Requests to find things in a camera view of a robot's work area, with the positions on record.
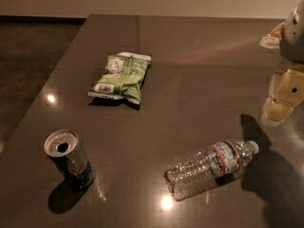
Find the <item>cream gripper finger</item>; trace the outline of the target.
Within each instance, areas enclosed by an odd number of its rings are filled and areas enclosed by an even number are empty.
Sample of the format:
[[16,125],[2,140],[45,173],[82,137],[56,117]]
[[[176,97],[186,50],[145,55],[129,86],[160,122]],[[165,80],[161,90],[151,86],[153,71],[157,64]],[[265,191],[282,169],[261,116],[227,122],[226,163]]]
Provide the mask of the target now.
[[284,25],[284,22],[280,23],[271,32],[263,36],[259,41],[259,45],[269,49],[280,48],[281,33]]
[[304,101],[304,66],[278,69],[270,82],[260,121],[267,127],[283,124]]

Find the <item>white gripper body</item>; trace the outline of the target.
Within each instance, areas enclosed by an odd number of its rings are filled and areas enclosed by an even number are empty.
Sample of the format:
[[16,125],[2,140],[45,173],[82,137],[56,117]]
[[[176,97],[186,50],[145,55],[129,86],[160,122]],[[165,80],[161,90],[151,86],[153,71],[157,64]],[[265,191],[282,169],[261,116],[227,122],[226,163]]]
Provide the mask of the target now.
[[286,18],[281,31],[280,54],[291,62],[304,64],[304,0]]

